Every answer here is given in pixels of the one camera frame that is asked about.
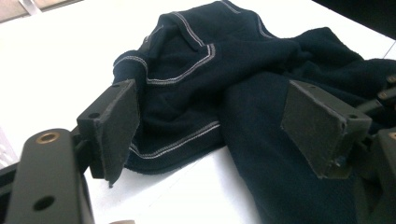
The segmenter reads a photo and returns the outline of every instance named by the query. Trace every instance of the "clothing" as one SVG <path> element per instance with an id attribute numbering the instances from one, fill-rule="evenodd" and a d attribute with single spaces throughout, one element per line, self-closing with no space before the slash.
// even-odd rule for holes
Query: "clothing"
<path id="1" fill-rule="evenodd" d="M 396 62 L 364 61 L 329 28 L 278 38 L 229 1 L 161 15 L 114 62 L 114 82 L 136 80 L 141 113 L 125 166 L 164 173 L 227 145 L 263 221 L 354 223 L 353 178 L 318 179 L 280 127 L 289 81 L 357 106 L 392 73 Z M 396 124 L 383 118 L 376 128 Z"/>

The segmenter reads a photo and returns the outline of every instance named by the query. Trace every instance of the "white stitching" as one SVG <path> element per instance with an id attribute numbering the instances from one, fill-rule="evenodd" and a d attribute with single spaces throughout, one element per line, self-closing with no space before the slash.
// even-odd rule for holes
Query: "white stitching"
<path id="1" fill-rule="evenodd" d="M 152 35 L 155 35 L 157 32 L 159 32 L 161 29 L 163 28 L 163 25 L 161 25 L 160 27 L 157 27 L 150 35 L 148 35 L 148 36 L 146 36 L 145 37 L 145 42 L 148 42 L 149 41 L 149 38 L 152 36 Z"/>
<path id="2" fill-rule="evenodd" d="M 219 124 L 218 121 L 209 123 L 209 124 L 206 125 L 204 128 L 198 130 L 197 132 L 195 132 L 195 133 L 193 133 L 193 134 L 190 134 L 190 135 L 188 135 L 188 136 L 186 136 L 186 137 L 184 137 L 184 138 L 178 140 L 178 141 L 175 142 L 174 144 L 171 144 L 171 145 L 169 145 L 169 146 L 167 146 L 167 147 L 162 147 L 162 148 L 158 149 L 157 151 L 155 151 L 155 152 L 153 152 L 153 153 L 141 154 L 141 153 L 139 152 L 139 150 L 137 149 L 137 146 L 135 146 L 134 144 L 131 144 L 131 145 L 129 146 L 129 149 L 130 149 L 134 154 L 136 154 L 136 156 L 138 156 L 138 157 L 140 157 L 140 158 L 142 158 L 142 159 L 147 159 L 147 160 L 149 160 L 149 159 L 155 159 L 155 158 L 160 157 L 160 156 L 163 155 L 163 154 L 172 152 L 173 150 L 175 150 L 175 149 L 177 149 L 177 148 L 179 148 L 179 147 L 182 147 L 182 146 L 186 145 L 186 144 L 189 143 L 190 141 L 192 141 L 192 140 L 194 140 L 194 139 L 196 139 L 196 138 L 198 138 L 198 137 L 201 137 L 202 135 L 204 135 L 204 134 L 206 134 L 206 133 L 209 133 L 210 131 L 212 131 L 212 130 L 214 130 L 214 129 L 217 129 L 219 126 L 220 126 L 220 124 Z"/>
<path id="3" fill-rule="evenodd" d="M 186 76 L 190 75 L 197 68 L 206 64 L 207 62 L 209 62 L 216 56 L 216 49 L 213 44 L 210 44 L 206 47 L 207 47 L 207 55 L 203 59 L 201 59 L 200 61 L 195 63 L 191 68 L 189 68 L 186 72 L 184 72 L 180 76 L 172 77 L 172 78 L 168 78 L 168 79 L 149 79 L 149 78 L 147 78 L 147 83 L 151 84 L 151 85 L 169 85 L 169 84 L 178 83 L 180 80 L 182 80 Z"/>
<path id="4" fill-rule="evenodd" d="M 199 44 L 199 46 L 203 46 L 204 45 L 204 41 L 202 41 L 198 35 L 195 34 L 195 32 L 191 29 L 189 23 L 187 22 L 187 20 L 178 12 L 172 12 L 172 14 L 178 16 L 184 23 L 184 26 L 186 26 L 187 32 L 189 32 L 190 36 Z"/>
<path id="5" fill-rule="evenodd" d="M 260 18 L 260 16 L 259 16 L 258 14 L 256 14 L 256 15 L 257 15 L 257 21 L 258 21 L 258 24 L 259 24 L 260 34 L 261 34 L 262 36 L 264 36 L 264 37 L 267 37 L 267 38 L 273 38 L 272 36 L 266 34 L 266 33 L 262 30 L 262 19 Z"/>
<path id="6" fill-rule="evenodd" d="M 136 57 L 136 56 L 125 56 L 122 59 L 120 59 L 116 64 L 114 64 L 114 67 L 116 67 L 117 65 L 119 65 L 119 63 L 126 61 L 126 60 L 133 60 L 133 61 L 137 61 L 137 62 L 140 62 L 141 64 L 143 64 L 143 66 L 145 67 L 145 70 L 146 70 L 146 76 L 148 75 L 148 73 L 149 73 L 148 64 L 146 63 L 145 60 L 143 60 L 139 57 Z"/>
<path id="7" fill-rule="evenodd" d="M 231 7 L 227 3 L 223 2 L 223 1 L 221 1 L 221 3 L 224 4 L 224 6 L 226 6 L 227 8 L 229 8 L 233 13 L 235 13 L 235 14 L 241 13 L 240 11 L 235 10 L 233 7 Z"/>

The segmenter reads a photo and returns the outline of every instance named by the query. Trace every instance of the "dark fabric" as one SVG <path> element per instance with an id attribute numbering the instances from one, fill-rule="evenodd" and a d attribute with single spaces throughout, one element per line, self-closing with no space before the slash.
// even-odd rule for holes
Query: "dark fabric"
<path id="1" fill-rule="evenodd" d="M 394 73 L 396 62 L 364 61 L 329 28 L 278 38 L 228 1 L 161 15 L 142 47 L 114 63 L 114 82 L 138 87 L 126 167 L 163 173 L 227 145 L 263 222 L 355 223 L 353 179 L 317 179 L 280 128 L 288 84 L 309 82 L 356 106 Z M 395 123 L 378 116 L 372 132 Z"/>

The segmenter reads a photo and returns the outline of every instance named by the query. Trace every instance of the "navy blue garment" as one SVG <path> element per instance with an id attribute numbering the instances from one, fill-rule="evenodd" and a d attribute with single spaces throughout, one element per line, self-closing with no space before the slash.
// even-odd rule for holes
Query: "navy blue garment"
<path id="1" fill-rule="evenodd" d="M 141 116 L 125 166 L 160 174 L 227 145 L 263 222 L 355 223 L 353 179 L 318 179 L 280 127 L 289 81 L 356 106 L 395 73 L 396 62 L 364 61 L 329 28 L 278 38 L 229 1 L 161 15 L 114 63 L 114 82 L 136 80 Z M 372 132 L 395 117 L 374 118 Z"/>

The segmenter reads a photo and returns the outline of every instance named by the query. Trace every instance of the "brass insert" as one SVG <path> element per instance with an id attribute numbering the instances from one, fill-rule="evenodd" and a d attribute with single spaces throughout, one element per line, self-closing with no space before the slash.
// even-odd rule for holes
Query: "brass insert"
<path id="1" fill-rule="evenodd" d="M 38 144 L 47 144 L 47 143 L 56 141 L 56 139 L 58 139 L 59 136 L 60 136 L 59 133 L 56 133 L 56 132 L 43 133 L 35 141 Z"/>
<path id="2" fill-rule="evenodd" d="M 396 133 L 389 133 L 389 137 L 393 138 L 393 140 L 396 140 Z"/>

